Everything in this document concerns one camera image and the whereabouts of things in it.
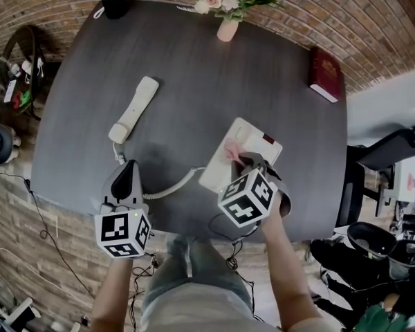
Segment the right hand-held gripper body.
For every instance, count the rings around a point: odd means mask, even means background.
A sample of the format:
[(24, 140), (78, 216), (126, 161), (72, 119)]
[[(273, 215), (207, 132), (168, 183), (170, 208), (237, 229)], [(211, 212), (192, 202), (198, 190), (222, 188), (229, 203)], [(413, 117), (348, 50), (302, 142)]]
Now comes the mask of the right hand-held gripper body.
[(284, 218), (291, 213), (287, 187), (277, 176), (254, 169), (219, 191), (220, 210), (238, 228), (255, 224), (276, 208)]

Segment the white telephone base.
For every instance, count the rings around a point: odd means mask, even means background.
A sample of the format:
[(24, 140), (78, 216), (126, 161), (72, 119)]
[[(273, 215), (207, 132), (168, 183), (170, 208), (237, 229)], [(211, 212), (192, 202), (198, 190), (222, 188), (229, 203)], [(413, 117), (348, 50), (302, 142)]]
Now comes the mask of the white telephone base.
[(223, 148), (227, 139), (237, 141), (247, 152), (261, 154), (270, 165), (275, 164), (283, 150), (280, 143), (263, 131), (243, 118), (236, 118), (199, 179), (201, 186), (215, 193), (231, 182), (231, 160), (225, 157)]

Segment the pink cloth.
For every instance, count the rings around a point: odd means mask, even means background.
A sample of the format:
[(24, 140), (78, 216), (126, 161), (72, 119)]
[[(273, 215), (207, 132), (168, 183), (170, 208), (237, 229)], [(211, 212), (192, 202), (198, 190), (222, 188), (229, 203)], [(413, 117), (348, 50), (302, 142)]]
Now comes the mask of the pink cloth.
[(242, 167), (246, 167), (246, 164), (241, 160), (240, 156), (247, 153), (240, 143), (233, 139), (227, 139), (223, 146), (225, 157), (228, 160), (234, 161)]

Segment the person's right forearm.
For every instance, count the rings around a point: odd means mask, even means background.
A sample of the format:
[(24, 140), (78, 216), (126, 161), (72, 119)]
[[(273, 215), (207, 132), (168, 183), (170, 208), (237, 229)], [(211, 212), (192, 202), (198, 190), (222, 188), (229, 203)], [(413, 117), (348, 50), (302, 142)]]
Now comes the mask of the person's right forearm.
[(270, 282), (284, 332), (299, 323), (320, 319), (310, 295), (306, 275), (289, 241), (280, 214), (271, 214), (261, 225), (266, 243)]

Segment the person's left forearm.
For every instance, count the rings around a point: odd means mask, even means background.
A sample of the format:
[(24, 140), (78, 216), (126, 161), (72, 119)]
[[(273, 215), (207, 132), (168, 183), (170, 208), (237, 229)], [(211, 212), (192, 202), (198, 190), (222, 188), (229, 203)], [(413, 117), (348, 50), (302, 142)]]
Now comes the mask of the person's left forearm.
[(96, 295), (91, 332), (123, 332), (133, 259), (113, 259)]

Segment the person's denim shorts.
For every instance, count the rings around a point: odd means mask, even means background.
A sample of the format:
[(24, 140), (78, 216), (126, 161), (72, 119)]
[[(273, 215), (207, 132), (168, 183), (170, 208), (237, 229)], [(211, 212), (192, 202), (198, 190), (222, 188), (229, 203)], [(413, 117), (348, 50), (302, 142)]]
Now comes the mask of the person's denim shorts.
[(210, 241), (171, 234), (167, 236), (167, 258), (150, 281), (142, 305), (142, 315), (157, 297), (184, 284), (231, 291), (252, 312), (251, 298), (244, 283), (226, 266), (225, 259)]

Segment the black office chair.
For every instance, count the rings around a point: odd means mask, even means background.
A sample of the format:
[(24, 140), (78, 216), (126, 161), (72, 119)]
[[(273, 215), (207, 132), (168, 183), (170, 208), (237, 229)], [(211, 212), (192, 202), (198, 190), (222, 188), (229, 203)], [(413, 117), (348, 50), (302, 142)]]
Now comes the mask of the black office chair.
[(344, 185), (337, 228), (355, 223), (360, 216), (365, 196), (377, 202), (376, 214), (382, 206), (384, 189), (365, 187), (365, 170), (384, 171), (402, 160), (415, 157), (415, 126), (399, 129), (368, 147), (348, 146)]

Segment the red hardcover book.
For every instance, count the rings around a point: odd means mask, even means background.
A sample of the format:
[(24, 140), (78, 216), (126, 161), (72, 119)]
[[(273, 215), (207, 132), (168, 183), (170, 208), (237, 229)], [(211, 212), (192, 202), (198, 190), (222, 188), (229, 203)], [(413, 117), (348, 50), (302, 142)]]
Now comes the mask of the red hardcover book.
[(310, 50), (310, 61), (309, 87), (331, 103), (340, 101), (342, 72), (339, 63), (317, 46)]

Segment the person's beige shirt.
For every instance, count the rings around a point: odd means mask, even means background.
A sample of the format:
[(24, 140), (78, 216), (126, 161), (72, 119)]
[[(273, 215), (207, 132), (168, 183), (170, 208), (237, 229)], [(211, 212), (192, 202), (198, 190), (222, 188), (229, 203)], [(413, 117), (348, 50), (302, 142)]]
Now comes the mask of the person's beige shirt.
[(144, 311), (141, 332), (282, 332), (256, 320), (237, 294), (184, 284), (157, 297)]

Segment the red green toy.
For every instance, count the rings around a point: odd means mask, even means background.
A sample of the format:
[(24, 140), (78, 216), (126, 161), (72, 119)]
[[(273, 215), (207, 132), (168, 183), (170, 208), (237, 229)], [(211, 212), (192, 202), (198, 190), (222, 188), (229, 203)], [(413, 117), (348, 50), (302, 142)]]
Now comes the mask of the red green toy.
[(16, 92), (12, 97), (13, 109), (21, 108), (22, 106), (29, 103), (30, 99), (30, 91), (25, 91), (24, 93), (22, 93), (21, 91)]

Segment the black rounded case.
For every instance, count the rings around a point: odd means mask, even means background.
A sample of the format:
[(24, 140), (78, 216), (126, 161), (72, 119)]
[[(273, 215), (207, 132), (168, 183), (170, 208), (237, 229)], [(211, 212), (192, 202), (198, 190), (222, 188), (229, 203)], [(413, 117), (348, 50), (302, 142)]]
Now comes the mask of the black rounded case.
[(347, 228), (347, 237), (355, 250), (376, 261), (387, 258), (396, 245), (392, 233), (366, 222), (352, 223)]

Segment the brown wicker chair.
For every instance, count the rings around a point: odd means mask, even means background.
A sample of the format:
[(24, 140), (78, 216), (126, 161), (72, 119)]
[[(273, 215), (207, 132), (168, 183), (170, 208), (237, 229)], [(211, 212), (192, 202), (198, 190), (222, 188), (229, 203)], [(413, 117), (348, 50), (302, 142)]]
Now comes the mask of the brown wicker chair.
[[(18, 91), (30, 91), (31, 96), (30, 102), (19, 109), (13, 109), (12, 99), (4, 103), (14, 115), (26, 113), (38, 118), (35, 101), (41, 96), (46, 78), (51, 74), (53, 63), (48, 59), (54, 55), (53, 40), (41, 28), (22, 26), (12, 34), (0, 56), (0, 80), (6, 89), (11, 80), (17, 80), (13, 95)], [(28, 75), (21, 69), (21, 76), (15, 77), (10, 71), (11, 65), (17, 63), (21, 68), (25, 59), (33, 65), (32, 74)]]

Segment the white desk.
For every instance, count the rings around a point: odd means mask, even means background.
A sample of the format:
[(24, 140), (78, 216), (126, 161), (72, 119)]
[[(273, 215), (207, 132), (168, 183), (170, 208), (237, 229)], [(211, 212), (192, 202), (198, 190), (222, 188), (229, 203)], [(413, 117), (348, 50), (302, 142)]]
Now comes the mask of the white desk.
[(411, 173), (415, 176), (415, 156), (396, 163), (394, 189), (396, 200), (406, 203), (415, 202), (415, 189), (407, 190), (407, 177)]

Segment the black cylinder speaker white top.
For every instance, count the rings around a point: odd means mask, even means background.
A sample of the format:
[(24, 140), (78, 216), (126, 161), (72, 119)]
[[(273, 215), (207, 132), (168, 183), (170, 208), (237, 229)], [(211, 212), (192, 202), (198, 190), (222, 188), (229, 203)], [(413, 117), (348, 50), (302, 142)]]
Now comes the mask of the black cylinder speaker white top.
[(94, 19), (106, 15), (108, 19), (119, 19), (128, 11), (126, 0), (101, 0), (102, 7), (93, 14)]

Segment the white desk frame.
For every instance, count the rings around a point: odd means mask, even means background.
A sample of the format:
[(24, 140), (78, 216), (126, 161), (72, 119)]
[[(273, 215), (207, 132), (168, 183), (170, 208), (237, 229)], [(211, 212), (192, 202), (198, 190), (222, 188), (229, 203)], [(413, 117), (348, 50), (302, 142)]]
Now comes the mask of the white desk frame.
[(41, 313), (33, 307), (33, 299), (28, 297), (0, 323), (0, 332), (30, 332), (26, 328), (27, 323), (41, 316)]

